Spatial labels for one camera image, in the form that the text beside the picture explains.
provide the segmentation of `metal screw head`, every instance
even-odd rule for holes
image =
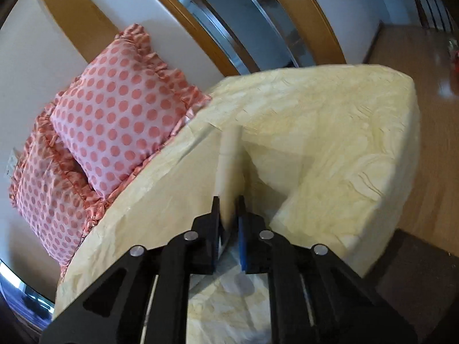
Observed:
[[[315,245],[314,246],[314,253],[319,256],[324,256],[328,252],[327,246],[324,245]]]
[[[142,256],[145,249],[142,246],[134,246],[129,250],[129,254],[134,257]]]
[[[271,230],[262,230],[260,231],[260,238],[263,240],[268,240],[274,238],[274,233]]]
[[[195,239],[198,239],[199,237],[199,234],[194,232],[194,231],[189,231],[189,232],[186,232],[184,235],[183,235],[183,238],[185,238],[185,240],[195,240]]]

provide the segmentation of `wooden door frame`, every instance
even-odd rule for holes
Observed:
[[[343,50],[317,0],[278,0],[317,65],[345,64]]]
[[[91,0],[43,1],[56,23],[88,63],[99,55],[119,32]],[[182,4],[177,0],[158,1],[191,35],[223,76],[239,74],[223,50]]]

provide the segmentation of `bed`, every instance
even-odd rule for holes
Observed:
[[[170,1],[135,0],[156,4],[139,10],[147,16],[123,0],[91,1],[118,29],[142,23],[161,57],[213,100],[81,243],[59,282],[55,316],[131,246],[164,245],[210,210],[220,131],[233,124],[244,127],[251,210],[294,244],[323,243],[360,275],[371,268],[396,228],[419,155],[409,77],[380,66],[319,66],[223,79],[234,75],[224,54],[202,45],[208,37],[196,40]],[[269,340],[266,276],[244,275],[234,244],[215,275],[192,282],[187,335],[196,343]]]

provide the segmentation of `glass window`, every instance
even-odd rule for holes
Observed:
[[[0,261],[0,286],[11,310],[33,327],[44,330],[51,323],[54,304],[26,285],[2,261]]]
[[[224,51],[241,75],[260,71],[242,43],[206,0],[178,0]]]

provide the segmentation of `wooden trim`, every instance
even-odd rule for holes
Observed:
[[[187,30],[191,37],[210,57],[223,76],[234,76],[239,74],[223,50],[220,49],[207,31],[181,3],[177,0],[159,0],[159,2],[162,3],[175,17],[175,19],[177,19],[177,21]]]
[[[64,34],[89,63],[118,33],[91,0],[43,0]]]
[[[317,0],[278,0],[317,65],[345,64],[343,51]]]
[[[240,42],[237,38],[233,30],[226,24],[222,17],[215,11],[215,9],[207,2],[207,0],[197,0],[198,4],[200,4],[200,8],[202,10],[207,10],[207,15],[211,14],[215,17],[215,19],[222,25],[222,27],[226,30],[226,33],[222,32],[222,35],[226,37],[226,39],[231,43],[231,46],[235,50],[236,54],[238,54],[239,58],[241,59],[242,63],[247,67],[247,69],[251,72],[259,72],[260,68],[256,65],[255,61],[253,60],[252,56],[249,54],[247,49],[244,45]]]
[[[376,30],[375,35],[373,36],[373,40],[371,40],[371,45],[368,48],[367,54],[365,55],[365,58],[363,59],[363,64],[367,65],[370,63],[370,57],[371,54],[373,53],[373,50],[375,50],[376,42],[378,41],[378,38],[381,34],[382,29],[384,28],[384,22],[382,20],[379,21],[378,28]]]

